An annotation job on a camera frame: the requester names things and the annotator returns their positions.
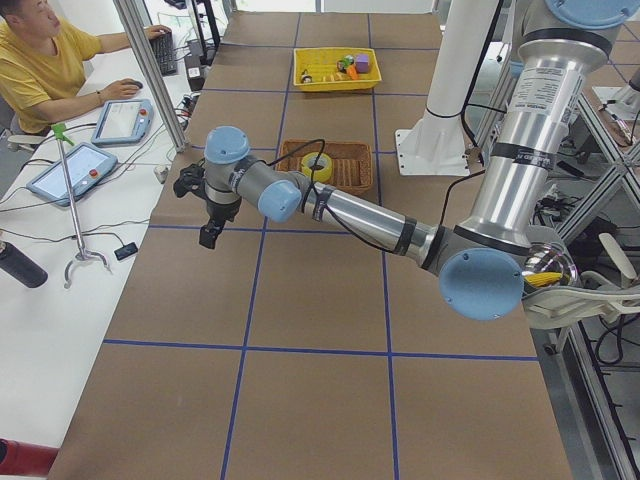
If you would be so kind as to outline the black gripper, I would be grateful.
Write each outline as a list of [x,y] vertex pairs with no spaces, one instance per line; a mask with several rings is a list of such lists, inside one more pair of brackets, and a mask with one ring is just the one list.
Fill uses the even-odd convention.
[[199,244],[214,249],[227,222],[233,222],[241,206],[241,197],[235,193],[214,192],[205,196],[209,220],[199,231]]

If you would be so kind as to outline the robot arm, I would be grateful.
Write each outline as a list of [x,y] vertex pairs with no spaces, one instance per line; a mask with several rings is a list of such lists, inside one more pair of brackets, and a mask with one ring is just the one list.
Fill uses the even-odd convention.
[[514,31],[522,72],[471,214],[454,228],[423,224],[300,172],[276,171],[251,154],[242,130],[220,126],[204,147],[210,220],[201,244],[214,246],[242,201],[276,222],[301,212],[413,259],[438,277],[445,302],[465,317],[508,314],[524,290],[526,228],[585,79],[606,63],[621,25],[638,9],[635,1],[530,4]]

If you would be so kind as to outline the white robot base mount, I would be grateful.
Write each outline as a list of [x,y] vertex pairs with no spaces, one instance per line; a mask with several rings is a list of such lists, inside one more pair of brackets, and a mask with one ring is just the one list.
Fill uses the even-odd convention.
[[463,110],[500,11],[497,0],[451,3],[423,116],[395,132],[400,174],[468,174]]

